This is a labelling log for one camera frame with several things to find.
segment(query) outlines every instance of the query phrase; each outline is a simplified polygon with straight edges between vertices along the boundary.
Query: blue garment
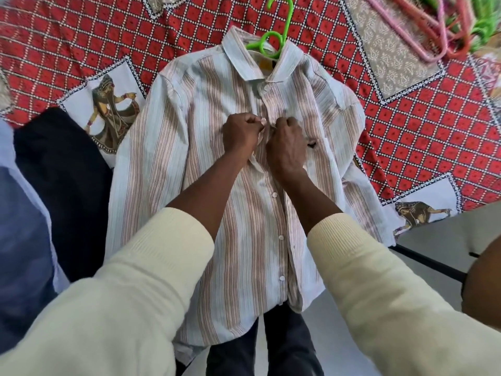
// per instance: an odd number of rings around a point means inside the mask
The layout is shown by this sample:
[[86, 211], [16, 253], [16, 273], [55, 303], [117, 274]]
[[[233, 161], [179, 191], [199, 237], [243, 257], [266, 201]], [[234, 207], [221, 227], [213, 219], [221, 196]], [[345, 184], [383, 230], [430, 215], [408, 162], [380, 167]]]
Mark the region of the blue garment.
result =
[[49, 213], [15, 158], [12, 128], [0, 119], [0, 354], [69, 285], [51, 242]]

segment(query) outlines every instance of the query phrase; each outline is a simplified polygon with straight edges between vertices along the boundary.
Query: checkered pattern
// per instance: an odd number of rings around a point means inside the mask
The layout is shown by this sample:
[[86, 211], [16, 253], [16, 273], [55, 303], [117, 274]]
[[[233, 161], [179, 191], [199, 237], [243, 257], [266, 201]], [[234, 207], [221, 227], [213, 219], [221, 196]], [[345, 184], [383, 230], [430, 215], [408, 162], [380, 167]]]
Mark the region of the checkered pattern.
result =
[[[288, 6], [266, 0], [187, 0], [153, 20], [141, 0], [12, 0], [0, 8], [0, 66], [23, 124], [85, 77], [129, 55], [149, 88], [168, 61], [221, 43], [231, 25], [283, 31]], [[367, 130], [357, 154], [382, 202], [450, 172], [463, 209], [501, 195], [499, 131], [473, 61], [382, 105], [343, 0], [295, 0], [289, 38], [359, 96]]]

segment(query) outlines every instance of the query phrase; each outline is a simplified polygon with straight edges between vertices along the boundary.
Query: sweater sleeve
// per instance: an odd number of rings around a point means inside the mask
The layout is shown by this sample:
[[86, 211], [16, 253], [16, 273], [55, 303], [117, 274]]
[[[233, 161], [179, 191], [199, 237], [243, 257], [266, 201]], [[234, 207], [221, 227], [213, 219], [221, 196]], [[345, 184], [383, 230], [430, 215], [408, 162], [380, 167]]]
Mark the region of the sweater sleeve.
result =
[[347, 214], [308, 247], [354, 341], [383, 376], [499, 375], [501, 333], [455, 311]]
[[171, 341], [213, 246], [191, 215], [162, 209], [94, 278], [47, 305], [0, 357], [0, 374], [174, 375]]

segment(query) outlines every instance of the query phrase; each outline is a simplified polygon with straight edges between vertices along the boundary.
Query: printed figure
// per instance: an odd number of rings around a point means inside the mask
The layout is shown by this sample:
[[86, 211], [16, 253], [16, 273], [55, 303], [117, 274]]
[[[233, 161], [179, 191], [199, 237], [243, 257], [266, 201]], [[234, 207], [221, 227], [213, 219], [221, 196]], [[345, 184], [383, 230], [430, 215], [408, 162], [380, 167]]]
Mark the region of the printed figure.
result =
[[[85, 132], [91, 136], [97, 146], [108, 153], [116, 153], [118, 145], [139, 113], [135, 92], [115, 96], [114, 91], [113, 79], [108, 74], [104, 75], [99, 85], [92, 89], [94, 111], [85, 126]], [[132, 102], [127, 108], [118, 110], [116, 105], [125, 99], [130, 99]], [[101, 132], [92, 135], [90, 127], [98, 115], [104, 120], [104, 128]]]
[[431, 214], [445, 213], [450, 216], [451, 211], [450, 208], [435, 209], [424, 202], [396, 202], [395, 210], [405, 219], [405, 225], [393, 231], [395, 235], [407, 228], [429, 223]]

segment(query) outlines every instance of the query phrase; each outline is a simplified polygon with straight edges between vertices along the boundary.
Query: striped shirt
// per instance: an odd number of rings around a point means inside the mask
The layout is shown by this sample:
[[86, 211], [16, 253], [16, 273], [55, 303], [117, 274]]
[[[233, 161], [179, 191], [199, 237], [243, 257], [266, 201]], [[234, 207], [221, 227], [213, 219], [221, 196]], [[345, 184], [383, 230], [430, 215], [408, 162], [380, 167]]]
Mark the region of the striped shirt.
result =
[[[353, 161], [365, 126], [355, 94], [290, 41], [265, 76], [245, 49], [256, 39], [233, 27], [221, 45], [178, 57], [157, 76], [117, 153], [107, 258], [222, 156], [221, 127], [240, 112], [269, 122], [297, 118], [315, 142], [305, 164], [312, 181], [374, 238], [394, 243], [375, 191]], [[266, 163], [269, 134], [267, 126], [231, 190], [180, 345], [237, 338], [276, 305], [288, 301], [301, 312], [324, 290], [296, 211]]]

